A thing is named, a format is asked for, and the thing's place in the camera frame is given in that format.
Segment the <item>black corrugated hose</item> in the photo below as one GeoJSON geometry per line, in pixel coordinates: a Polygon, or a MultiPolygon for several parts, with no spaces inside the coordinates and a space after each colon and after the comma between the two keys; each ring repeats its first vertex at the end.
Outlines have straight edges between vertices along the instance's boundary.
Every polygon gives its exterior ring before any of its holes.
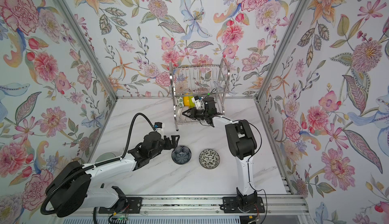
{"type": "MultiPolygon", "coordinates": [[[[132,132],[132,128],[134,126],[134,123],[135,123],[135,119],[137,118],[137,116],[143,116],[147,122],[150,124],[151,128],[155,131],[155,128],[153,126],[153,124],[150,122],[150,120],[146,117],[146,115],[142,114],[142,113],[137,113],[135,114],[135,116],[132,118],[132,121],[131,121],[131,125],[129,127],[129,131],[128,131],[128,137],[127,137],[127,143],[126,143],[126,148],[124,149],[124,153],[123,155],[121,156],[121,158],[124,158],[126,156],[126,153],[127,153],[127,150],[128,150],[128,146],[129,146],[129,139],[131,137],[131,132],[132,132]]],[[[58,190],[60,188],[62,188],[65,184],[69,183],[70,181],[72,181],[73,179],[75,179],[76,177],[78,177],[79,175],[85,173],[87,170],[90,170],[94,167],[98,167],[98,166],[102,166],[104,164],[107,164],[107,163],[113,163],[115,161],[119,161],[120,158],[112,158],[112,159],[109,159],[109,160],[106,160],[106,161],[103,161],[103,162],[100,162],[100,163],[96,163],[94,165],[91,165],[91,166],[87,166],[86,168],[82,168],[80,170],[78,170],[77,172],[71,174],[69,177],[65,178],[53,191],[51,191],[45,198],[45,200],[43,201],[42,203],[42,206],[41,206],[41,213],[43,215],[51,215],[51,214],[54,214],[56,213],[56,210],[46,210],[46,206],[47,204],[49,203],[49,201],[51,200],[51,198],[56,194],[56,192],[58,192],[58,190]]]]}

